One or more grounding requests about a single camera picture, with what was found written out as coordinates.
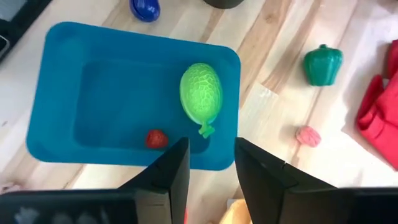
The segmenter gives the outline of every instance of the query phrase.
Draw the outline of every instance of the light wood surface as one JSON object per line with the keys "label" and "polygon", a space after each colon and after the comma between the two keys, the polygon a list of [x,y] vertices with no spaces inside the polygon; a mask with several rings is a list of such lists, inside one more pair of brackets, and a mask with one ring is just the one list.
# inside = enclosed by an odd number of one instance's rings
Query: light wood surface
{"label": "light wood surface", "polygon": [[[356,132],[353,119],[371,79],[382,72],[388,43],[398,39],[395,0],[244,0],[234,9],[202,0],[160,0],[157,22],[139,22],[127,0],[53,0],[0,65],[0,178],[28,189],[118,187],[143,168],[51,164],[24,145],[44,37],[61,21],[225,45],[242,63],[239,136],[335,186],[392,186],[398,176]],[[341,49],[333,86],[309,86],[306,52]],[[323,141],[301,146],[297,127],[311,125]],[[188,223],[217,223],[238,188],[234,165],[191,171]]]}

